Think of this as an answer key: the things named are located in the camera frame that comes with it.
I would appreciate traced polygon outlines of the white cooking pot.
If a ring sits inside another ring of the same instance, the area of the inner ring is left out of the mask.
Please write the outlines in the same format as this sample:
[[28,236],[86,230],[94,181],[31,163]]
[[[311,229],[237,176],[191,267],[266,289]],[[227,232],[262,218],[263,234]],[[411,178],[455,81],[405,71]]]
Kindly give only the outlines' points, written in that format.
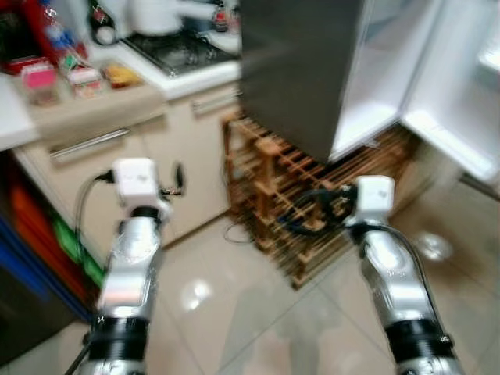
[[183,18],[214,21],[225,14],[219,0],[128,0],[127,15],[134,33],[158,37],[175,34],[183,27]]

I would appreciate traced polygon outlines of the grey mini fridge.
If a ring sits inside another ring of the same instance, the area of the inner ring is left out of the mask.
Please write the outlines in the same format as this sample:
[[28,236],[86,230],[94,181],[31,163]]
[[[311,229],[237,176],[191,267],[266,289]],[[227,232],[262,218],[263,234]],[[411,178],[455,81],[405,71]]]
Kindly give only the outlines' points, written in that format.
[[241,0],[246,115],[328,163],[396,122],[445,0]]

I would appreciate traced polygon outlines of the beige cloth mat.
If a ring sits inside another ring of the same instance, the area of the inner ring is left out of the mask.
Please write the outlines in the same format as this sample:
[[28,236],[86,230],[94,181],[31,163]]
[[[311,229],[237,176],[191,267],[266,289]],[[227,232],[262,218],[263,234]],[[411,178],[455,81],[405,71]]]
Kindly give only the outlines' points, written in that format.
[[92,98],[74,98],[66,87],[59,89],[60,103],[35,105],[27,111],[42,141],[69,145],[112,130],[130,127],[165,114],[167,100],[150,84],[123,90],[107,90]]

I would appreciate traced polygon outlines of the clear blue-label water bottle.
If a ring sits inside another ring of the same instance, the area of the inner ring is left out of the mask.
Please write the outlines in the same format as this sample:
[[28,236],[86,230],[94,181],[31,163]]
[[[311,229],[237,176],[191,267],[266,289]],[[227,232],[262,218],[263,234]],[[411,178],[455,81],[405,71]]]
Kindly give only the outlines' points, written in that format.
[[59,21],[58,13],[49,0],[40,1],[43,31],[54,51],[64,51],[72,46],[66,37],[66,28]]

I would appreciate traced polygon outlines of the beige kitchen cabinet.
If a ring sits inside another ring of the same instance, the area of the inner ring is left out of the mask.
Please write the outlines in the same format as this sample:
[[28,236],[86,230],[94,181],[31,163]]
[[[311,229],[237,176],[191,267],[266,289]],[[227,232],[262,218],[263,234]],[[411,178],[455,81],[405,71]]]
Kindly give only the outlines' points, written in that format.
[[228,210],[223,182],[222,120],[234,115],[238,104],[196,116],[191,102],[214,98],[236,91],[235,83],[222,84],[183,98],[167,102],[164,115],[130,127],[124,143],[68,163],[56,163],[51,150],[75,145],[55,145],[41,139],[27,143],[14,152],[36,185],[69,223],[74,222],[78,195],[90,179],[106,171],[116,159],[146,157],[153,159],[159,179],[174,182],[174,165],[184,166],[185,196],[171,201],[173,215],[162,233],[169,244],[198,229]]

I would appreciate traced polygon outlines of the dark green glass bottle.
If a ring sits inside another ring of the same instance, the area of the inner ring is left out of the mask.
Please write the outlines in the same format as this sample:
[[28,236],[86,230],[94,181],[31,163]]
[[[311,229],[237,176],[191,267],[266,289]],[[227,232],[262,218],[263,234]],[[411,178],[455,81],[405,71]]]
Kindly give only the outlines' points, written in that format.
[[87,0],[87,23],[91,40],[100,46],[110,46],[118,42],[114,19],[99,0]]

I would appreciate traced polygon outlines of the red coffee machine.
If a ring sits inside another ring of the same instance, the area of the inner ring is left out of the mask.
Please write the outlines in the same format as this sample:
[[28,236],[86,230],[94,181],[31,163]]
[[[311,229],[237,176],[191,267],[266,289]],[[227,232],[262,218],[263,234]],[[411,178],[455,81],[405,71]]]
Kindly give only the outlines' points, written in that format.
[[17,75],[28,65],[58,65],[56,43],[46,34],[41,0],[0,0],[0,72]]

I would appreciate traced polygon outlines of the wooden wine rack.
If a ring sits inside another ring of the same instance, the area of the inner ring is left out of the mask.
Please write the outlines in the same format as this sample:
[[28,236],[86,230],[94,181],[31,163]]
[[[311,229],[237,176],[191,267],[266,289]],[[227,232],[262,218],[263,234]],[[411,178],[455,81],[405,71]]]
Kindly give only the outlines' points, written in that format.
[[348,247],[342,221],[327,220],[324,192],[363,175],[400,180],[420,141],[392,127],[331,163],[317,161],[240,113],[222,120],[223,180],[229,214],[294,289],[312,281]]

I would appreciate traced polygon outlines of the pink-lidded clear food container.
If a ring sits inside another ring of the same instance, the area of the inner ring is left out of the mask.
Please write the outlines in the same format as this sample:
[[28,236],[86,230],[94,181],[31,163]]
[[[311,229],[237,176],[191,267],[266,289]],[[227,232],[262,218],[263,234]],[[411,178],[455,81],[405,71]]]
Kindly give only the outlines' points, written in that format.
[[60,103],[59,75],[53,65],[39,62],[22,68],[21,83],[29,102],[36,106],[52,106]]

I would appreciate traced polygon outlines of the steel gas hob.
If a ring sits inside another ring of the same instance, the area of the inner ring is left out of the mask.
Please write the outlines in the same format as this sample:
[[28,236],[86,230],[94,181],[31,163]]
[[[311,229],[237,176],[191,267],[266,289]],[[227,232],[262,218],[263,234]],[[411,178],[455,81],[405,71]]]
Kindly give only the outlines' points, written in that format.
[[168,77],[238,59],[238,55],[224,51],[207,37],[190,31],[158,37],[133,34],[123,39],[123,43]]

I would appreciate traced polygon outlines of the green flat board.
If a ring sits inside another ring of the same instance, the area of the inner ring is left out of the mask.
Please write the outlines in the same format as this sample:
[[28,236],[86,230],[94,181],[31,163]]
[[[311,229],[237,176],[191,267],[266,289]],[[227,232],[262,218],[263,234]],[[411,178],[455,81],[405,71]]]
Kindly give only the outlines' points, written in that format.
[[52,222],[55,238],[62,250],[69,258],[80,266],[84,272],[98,287],[103,285],[105,271],[91,254],[81,245],[75,232],[61,218]]

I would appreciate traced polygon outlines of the yellow snack packet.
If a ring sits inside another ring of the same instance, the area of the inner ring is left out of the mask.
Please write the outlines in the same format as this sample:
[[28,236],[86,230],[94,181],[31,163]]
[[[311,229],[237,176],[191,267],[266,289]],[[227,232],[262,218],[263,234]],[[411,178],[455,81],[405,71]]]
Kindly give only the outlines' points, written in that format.
[[145,82],[131,68],[119,62],[109,62],[101,68],[103,77],[113,90],[141,86]]

